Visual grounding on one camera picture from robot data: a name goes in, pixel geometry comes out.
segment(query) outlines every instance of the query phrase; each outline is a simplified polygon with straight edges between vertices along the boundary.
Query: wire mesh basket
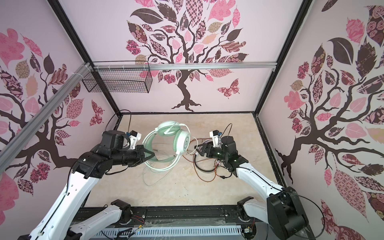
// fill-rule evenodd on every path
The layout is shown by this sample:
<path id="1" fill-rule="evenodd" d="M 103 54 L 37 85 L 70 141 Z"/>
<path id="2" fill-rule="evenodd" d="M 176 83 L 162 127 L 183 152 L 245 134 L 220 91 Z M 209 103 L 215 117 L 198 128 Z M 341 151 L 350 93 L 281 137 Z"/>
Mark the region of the wire mesh basket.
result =
<path id="1" fill-rule="evenodd" d="M 131 62 L 135 62 L 135 65 L 95 66 L 93 71 L 90 71 L 83 78 L 83 83 L 88 92 L 102 92 L 100 85 L 97 83 L 97 80 L 102 80 L 108 92 L 149 93 L 152 76 L 148 61 Z"/>

